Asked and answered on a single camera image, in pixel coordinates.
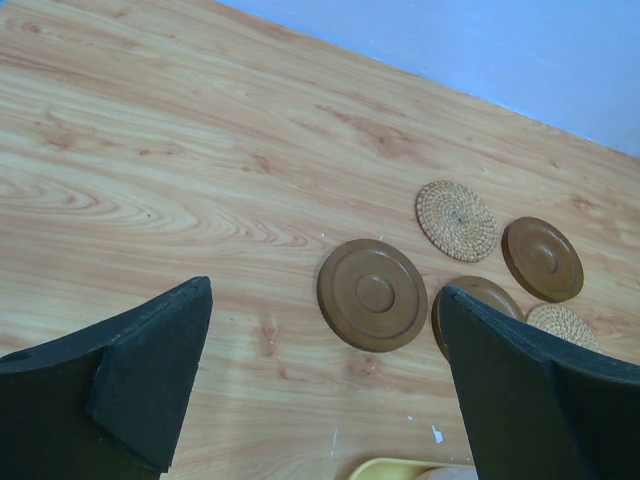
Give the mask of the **brown wooden coaster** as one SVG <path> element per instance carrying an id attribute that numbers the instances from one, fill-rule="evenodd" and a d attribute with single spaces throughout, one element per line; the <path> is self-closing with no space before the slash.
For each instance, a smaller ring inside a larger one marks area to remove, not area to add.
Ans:
<path id="1" fill-rule="evenodd" d="M 363 351 L 399 349 L 426 322 L 422 276 L 406 255 L 379 240 L 351 240 L 333 250 L 319 270 L 316 292 L 329 327 Z"/>
<path id="2" fill-rule="evenodd" d="M 496 283 L 479 276 L 461 276 L 451 280 L 448 286 L 457 287 L 499 312 L 525 322 L 525 316 L 515 300 Z M 449 351 L 441 331 L 440 300 L 442 291 L 436 295 L 432 310 L 431 324 L 435 340 L 441 353 L 449 360 Z"/>
<path id="3" fill-rule="evenodd" d="M 550 223 L 521 217 L 504 229 L 501 249 L 517 282 L 538 299 L 559 303 L 584 285 L 581 260 L 568 238 Z"/>

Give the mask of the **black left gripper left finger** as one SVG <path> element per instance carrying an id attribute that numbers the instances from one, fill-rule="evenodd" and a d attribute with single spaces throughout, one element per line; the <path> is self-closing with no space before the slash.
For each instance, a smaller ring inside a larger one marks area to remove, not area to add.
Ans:
<path id="1" fill-rule="evenodd" d="M 213 310 L 194 277 L 1 359 L 4 479 L 157 479 L 173 461 Z"/>

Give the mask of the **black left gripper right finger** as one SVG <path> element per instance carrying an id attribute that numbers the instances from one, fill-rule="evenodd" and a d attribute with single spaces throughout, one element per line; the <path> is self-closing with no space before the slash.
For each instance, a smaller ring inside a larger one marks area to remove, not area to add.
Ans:
<path id="1" fill-rule="evenodd" d="M 636 479 L 639 368 L 511 318 L 463 290 L 441 331 L 481 479 Z"/>

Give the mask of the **woven rattan coaster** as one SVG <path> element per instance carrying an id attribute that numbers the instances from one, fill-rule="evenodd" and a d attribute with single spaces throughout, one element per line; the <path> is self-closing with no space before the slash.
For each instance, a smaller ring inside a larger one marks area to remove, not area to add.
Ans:
<path id="1" fill-rule="evenodd" d="M 424 185 L 415 213 L 427 239 L 445 255 L 476 263 L 496 248 L 498 227 L 492 211 L 466 186 L 447 180 Z"/>
<path id="2" fill-rule="evenodd" d="M 539 305 L 529 312 L 527 323 L 583 348 L 601 352 L 599 342 L 589 325 L 564 306 Z"/>

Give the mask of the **pink translucent mug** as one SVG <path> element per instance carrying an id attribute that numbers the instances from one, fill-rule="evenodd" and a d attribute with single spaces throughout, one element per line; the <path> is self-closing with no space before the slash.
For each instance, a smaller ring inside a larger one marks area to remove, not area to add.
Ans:
<path id="1" fill-rule="evenodd" d="M 417 480 L 478 480 L 472 467 L 438 467 L 430 469 L 417 477 Z"/>

